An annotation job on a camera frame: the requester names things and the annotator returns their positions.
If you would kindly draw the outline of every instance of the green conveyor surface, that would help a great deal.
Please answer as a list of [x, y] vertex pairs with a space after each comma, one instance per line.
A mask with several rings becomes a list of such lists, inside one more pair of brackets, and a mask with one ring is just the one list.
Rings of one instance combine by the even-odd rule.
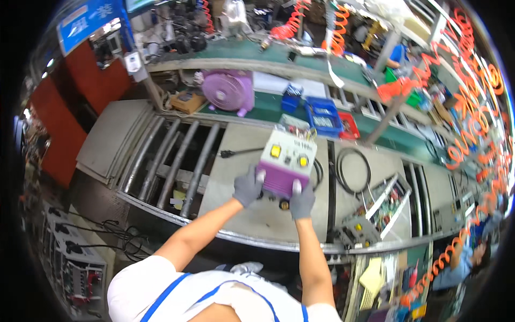
[[[194, 59], [194, 58], [227, 58], [227, 59], [253, 59], [262, 60], [275, 63], [284, 63], [295, 66], [301, 66], [316, 71], [329, 73], [327, 61], [325, 58], [313, 58], [297, 56], [295, 62], [288, 61], [289, 48], [286, 45], [271, 44], [264, 52], [259, 51], [260, 45], [250, 40], [244, 39], [241, 41], [236, 40], [217, 40], [209, 41], [206, 49], [190, 54], [177, 54], [167, 53], [162, 57], [152, 61], [152, 63], [166, 62], [178, 59]], [[354, 62], [345, 58], [332, 57], [331, 66], [333, 72], [348, 80], [353, 80], [365, 86], [370, 86], [362, 74], [362, 67]], [[381, 75], [377, 80], [378, 84], [384, 84], [384, 75]]]
[[[294, 113], [283, 111], [281, 109], [281, 99], [281, 95], [255, 92], [254, 108], [245, 115], [245, 118], [278, 122], [282, 114], [288, 114], [307, 121], [306, 112], [303, 108], [297, 108]], [[235, 112], [225, 112], [220, 109], [211, 111], [208, 106], [209, 104], [205, 105], [199, 112], [235, 116]], [[373, 120], [364, 115], [353, 113], [353, 117], [362, 138], [372, 132], [372, 130], [379, 124], [379, 121]], [[420, 162], [433, 162], [438, 164], [437, 160], [434, 160], [427, 150], [423, 139], [392, 126], [388, 126], [388, 128], [381, 134], [381, 137], [376, 141], [376, 145], [410, 155], [417, 160], [420, 160]]]

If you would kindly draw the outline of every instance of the blue trim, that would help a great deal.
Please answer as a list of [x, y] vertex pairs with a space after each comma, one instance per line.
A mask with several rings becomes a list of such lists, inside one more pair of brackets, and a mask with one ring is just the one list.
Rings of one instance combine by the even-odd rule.
[[302, 318], [304, 319], [304, 322], [307, 322], [307, 308], [304, 304], [302, 304]]
[[174, 290], [174, 288], [183, 280], [185, 279], [189, 273], [184, 273], [181, 277], [176, 279], [172, 282], [164, 291], [161, 293], [161, 295], [157, 298], [157, 300], [152, 304], [152, 306], [147, 310], [143, 318], [141, 319], [141, 322], [147, 322], [152, 314], [157, 310], [157, 308], [161, 305], [161, 303], [164, 301], [164, 299]]
[[[237, 283], [241, 283], [243, 285], [245, 285], [246, 287], [250, 288], [254, 293], [258, 294], [259, 296], [261, 296], [262, 299], [265, 300], [265, 302], [268, 304], [268, 306], [270, 307], [270, 309], [272, 310], [272, 314], [273, 314], [273, 320], [275, 322], [279, 322], [279, 318], [277, 318], [277, 315], [276, 315], [276, 311], [273, 309], [273, 306], [272, 306], [272, 303], [270, 303], [269, 300], [267, 300], [263, 295], [261, 295], [260, 293], [256, 292], [255, 289], [253, 289], [251, 286], [243, 283], [243, 282], [240, 282], [240, 281], [237, 281], [237, 280], [230, 280], [230, 281], [225, 281], [224, 283], [229, 283], [229, 282], [237, 282]], [[207, 293], [206, 295], [202, 296], [201, 299], [199, 299], [195, 304], [197, 303], [200, 303], [208, 298], [210, 298], [211, 296], [215, 295], [216, 292], [218, 292], [218, 290], [220, 289], [220, 286], [222, 286], [224, 283], [220, 284], [219, 286], [215, 287], [212, 291], [210, 291], [209, 293]], [[307, 322], [307, 312], [306, 312], [306, 315], [304, 316], [304, 321]]]
[[[143, 316], [143, 318], [141, 319], [141, 322], [148, 322], [148, 320], [150, 319], [150, 317], [152, 317], [152, 315], [154, 314], [154, 312], [157, 310], [157, 308], [159, 307], [159, 305], [161, 305], [161, 303], [164, 301], [164, 299], [175, 289], [175, 287], [183, 280], [185, 279], [188, 275], [190, 275], [189, 273], [185, 273], [184, 275], [182, 275], [181, 277], [179, 277], [178, 279], [176, 279], [175, 281], [172, 282], [172, 284], [170, 284], [170, 286], [168, 286], [164, 291], [163, 293], [161, 293], [161, 295], [157, 298], [157, 300], [152, 304], [152, 306], [147, 310], [147, 312], [145, 313], [145, 315]], [[242, 283], [241, 281], [237, 281], [237, 280], [229, 280], [229, 281], [225, 281], [223, 282], [222, 284], [220, 284], [219, 286], [215, 287], [212, 291], [204, 294], [204, 296], [202, 296], [198, 301], [195, 302], [195, 304], [197, 303], [200, 303], [210, 297], [212, 297], [213, 295], [216, 294], [216, 292], [218, 292], [218, 290], [220, 289], [220, 286], [222, 286], [223, 284], [225, 283], [228, 283], [228, 282], [237, 282], [237, 283], [241, 283], [243, 285], [245, 285], [246, 287], [250, 288], [254, 293], [258, 294], [259, 296], [261, 296], [262, 299], [265, 300], [265, 302], [268, 304], [268, 306], [270, 307], [270, 309], [272, 310], [272, 314], [273, 314], [273, 320], [274, 322], [279, 322], [279, 318], [277, 318], [277, 315], [276, 315], [276, 311], [273, 309], [273, 306], [272, 306], [272, 303], [270, 303], [269, 300], [267, 300], [263, 295], [261, 295], [260, 293], [256, 292], [256, 290], [254, 288], [252, 288], [251, 286], [245, 284], [245, 283]], [[303, 321], [304, 322], [308, 322], [308, 316], [307, 316], [307, 309], [306, 309], [306, 306], [305, 305], [301, 305], [302, 306], [302, 318], [303, 318]]]

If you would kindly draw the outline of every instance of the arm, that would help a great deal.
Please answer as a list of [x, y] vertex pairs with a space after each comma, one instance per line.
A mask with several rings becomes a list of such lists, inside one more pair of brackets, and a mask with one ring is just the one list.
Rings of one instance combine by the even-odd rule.
[[228, 202], [181, 227], [154, 255], [166, 258], [181, 272], [229, 219], [259, 197], [264, 180], [265, 173], [256, 177], [255, 166], [251, 166], [247, 174], [234, 180], [234, 194]]
[[302, 303], [310, 306], [316, 303], [334, 304], [333, 282], [327, 260], [320, 248], [320, 242], [313, 230], [311, 218], [295, 221], [299, 233], [299, 270], [302, 280]]
[[175, 269], [181, 272], [193, 259], [193, 256], [206, 247], [224, 224], [241, 209], [243, 209], [243, 205], [238, 200], [229, 199], [220, 208], [181, 227], [154, 255], [171, 261]]
[[401, 65], [398, 63], [401, 61], [402, 55], [404, 54], [404, 48], [402, 45], [397, 45], [393, 48], [390, 58], [386, 60], [386, 65], [390, 68], [397, 69]]
[[454, 270], [458, 267], [459, 262], [461, 261], [461, 252], [463, 251], [463, 246], [460, 243], [457, 243], [454, 246], [454, 253], [451, 255], [451, 270]]
[[397, 63], [396, 61], [393, 61], [391, 59], [388, 58], [388, 60], [386, 61], [386, 65], [390, 68], [393, 68], [393, 69], [397, 69], [399, 68], [401, 65], [399, 63]]
[[300, 190], [300, 182], [295, 180], [293, 195], [290, 199], [290, 210], [299, 234], [302, 303], [306, 306], [327, 303], [335, 307], [331, 272], [320, 248], [320, 242], [313, 229], [310, 216], [315, 203], [313, 187], [308, 184], [302, 193]]

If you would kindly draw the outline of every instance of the gray work glove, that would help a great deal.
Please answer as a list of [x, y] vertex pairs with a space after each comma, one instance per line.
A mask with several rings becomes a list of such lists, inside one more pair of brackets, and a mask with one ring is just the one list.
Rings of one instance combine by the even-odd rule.
[[265, 174], [265, 171], [261, 171], [256, 175], [256, 166], [250, 165], [247, 174], [234, 179], [234, 194], [232, 196], [243, 207], [247, 208], [254, 200], [259, 198], [263, 182], [265, 182]]
[[293, 180], [293, 194], [289, 202], [293, 220], [311, 217], [311, 209], [314, 204], [315, 193], [313, 192], [311, 183], [308, 183], [307, 186], [302, 189], [300, 181], [297, 179]]

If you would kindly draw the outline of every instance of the welding machine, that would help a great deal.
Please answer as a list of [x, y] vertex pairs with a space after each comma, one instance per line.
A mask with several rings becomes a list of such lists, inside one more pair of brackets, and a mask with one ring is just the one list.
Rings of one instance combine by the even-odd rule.
[[315, 142], [295, 131], [273, 130], [256, 168], [256, 173], [266, 171], [263, 189], [290, 199], [295, 179], [302, 188], [308, 184], [316, 153]]

